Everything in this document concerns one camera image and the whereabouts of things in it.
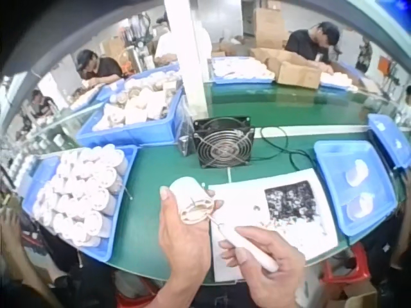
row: worker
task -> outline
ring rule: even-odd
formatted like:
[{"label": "worker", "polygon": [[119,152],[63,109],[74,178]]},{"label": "worker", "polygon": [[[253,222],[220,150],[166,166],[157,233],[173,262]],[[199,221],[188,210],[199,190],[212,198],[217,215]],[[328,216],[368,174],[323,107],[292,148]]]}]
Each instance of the worker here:
[{"label": "worker", "polygon": [[[176,41],[173,38],[173,33],[170,32],[167,13],[164,13],[164,16],[157,20],[157,23],[165,23],[169,32],[160,36],[157,49],[155,50],[154,62],[157,65],[166,65],[177,60]],[[202,26],[195,26],[195,32],[197,35],[198,50],[202,53],[201,57],[210,59],[211,51],[213,50],[210,35]]]},{"label": "worker", "polygon": [[58,110],[55,102],[48,96],[44,96],[40,90],[33,90],[31,93],[31,107],[35,119],[51,116]]},{"label": "worker", "polygon": [[123,72],[115,59],[108,56],[99,57],[95,52],[84,49],[76,57],[76,69],[80,77],[86,82],[86,88],[93,88],[97,84],[110,84],[122,78]]},{"label": "worker", "polygon": [[368,68],[370,67],[372,47],[370,41],[367,38],[362,37],[362,41],[364,42],[364,45],[360,46],[360,54],[358,55],[355,68],[365,74],[368,71]]},{"label": "worker", "polygon": [[328,49],[340,40],[340,30],[332,22],[324,21],[310,30],[291,33],[285,50],[297,53],[309,60],[309,65],[326,73],[333,73],[329,66]]}]

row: blue plastic tray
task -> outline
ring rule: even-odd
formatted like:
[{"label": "blue plastic tray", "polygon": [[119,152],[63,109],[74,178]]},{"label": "blue plastic tray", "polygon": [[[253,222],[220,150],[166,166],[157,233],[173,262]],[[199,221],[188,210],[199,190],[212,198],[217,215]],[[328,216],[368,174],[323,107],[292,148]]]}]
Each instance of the blue plastic tray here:
[{"label": "blue plastic tray", "polygon": [[[341,231],[356,235],[388,216],[397,206],[394,188],[376,150],[368,141],[317,141],[314,151],[327,183]],[[356,159],[363,160],[369,176],[357,187],[351,187],[345,173],[354,167]],[[347,216],[347,204],[360,195],[374,195],[372,212],[356,221]]]},{"label": "blue plastic tray", "polygon": [[[137,156],[137,146],[119,146],[117,147],[117,149],[121,149],[124,151],[125,157],[128,161],[126,173],[122,177],[123,184],[126,185],[128,176],[130,175],[130,171],[134,163],[134,160],[136,159],[136,156]],[[43,187],[44,184],[54,176],[59,163],[60,163],[59,157],[51,157],[51,158],[47,158],[43,160],[38,166],[33,176],[33,182],[29,188],[27,196],[25,197],[22,203],[23,210],[27,214],[32,215],[33,204],[35,203],[35,200],[37,198],[37,193],[39,192],[40,188]],[[114,196],[117,200],[117,203],[116,203],[116,210],[114,211],[114,215],[112,217],[109,217],[109,219],[112,221],[110,237],[104,238],[104,239],[102,238],[101,243],[98,247],[79,247],[78,248],[86,255],[89,255],[90,257],[95,258],[96,260],[99,260],[101,262],[107,262],[108,260],[110,260],[111,255],[112,255],[114,237],[116,233],[116,225],[117,225],[118,215],[120,212],[121,201],[123,199],[124,190],[125,188],[122,187],[119,194]],[[66,241],[66,240],[64,241],[74,246],[74,244],[71,241]]]},{"label": "blue plastic tray", "polygon": [[182,117],[178,108],[181,102],[182,89],[174,95],[168,114],[164,119],[111,128],[99,132],[92,131],[93,126],[103,116],[103,107],[97,110],[84,123],[76,134],[77,143],[82,146],[95,147],[113,143],[116,146],[135,144],[138,146],[162,146],[175,143],[177,123]]},{"label": "blue plastic tray", "polygon": [[[217,56],[213,58],[213,62],[215,61],[224,61],[227,58],[237,58],[237,59],[249,59],[252,58],[251,56],[230,56],[230,57],[226,57],[226,56]],[[260,79],[260,78],[251,78],[251,79],[244,79],[244,78],[236,78],[236,79],[225,79],[223,77],[217,77],[214,74],[214,70],[213,70],[213,81],[217,84],[217,85],[230,85],[233,83],[273,83],[274,79]]]},{"label": "blue plastic tray", "polygon": [[380,140],[396,167],[411,165],[411,146],[404,133],[387,115],[369,114],[368,125]]}]

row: right hand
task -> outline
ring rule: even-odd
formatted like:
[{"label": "right hand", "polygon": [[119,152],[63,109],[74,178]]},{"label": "right hand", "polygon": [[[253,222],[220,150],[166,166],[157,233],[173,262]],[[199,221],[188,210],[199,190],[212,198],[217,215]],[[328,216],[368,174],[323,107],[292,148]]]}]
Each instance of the right hand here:
[{"label": "right hand", "polygon": [[269,254],[278,263],[278,271],[268,273],[244,248],[235,248],[228,241],[220,242],[227,251],[222,258],[230,267],[239,266],[253,301],[261,308],[295,307],[295,291],[304,275],[305,258],[277,232],[257,227],[237,227],[236,231]]}]

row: fingernail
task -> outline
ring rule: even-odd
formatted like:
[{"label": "fingernail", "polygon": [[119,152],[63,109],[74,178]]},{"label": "fingernail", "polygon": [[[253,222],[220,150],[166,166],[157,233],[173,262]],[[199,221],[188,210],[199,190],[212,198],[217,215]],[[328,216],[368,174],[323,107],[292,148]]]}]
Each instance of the fingernail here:
[{"label": "fingernail", "polygon": [[238,264],[243,264],[245,261],[247,261],[247,252],[245,251],[245,248],[236,248],[236,257]]},{"label": "fingernail", "polygon": [[168,187],[167,186],[161,186],[160,187],[160,199],[161,201],[165,201],[168,198]]}]

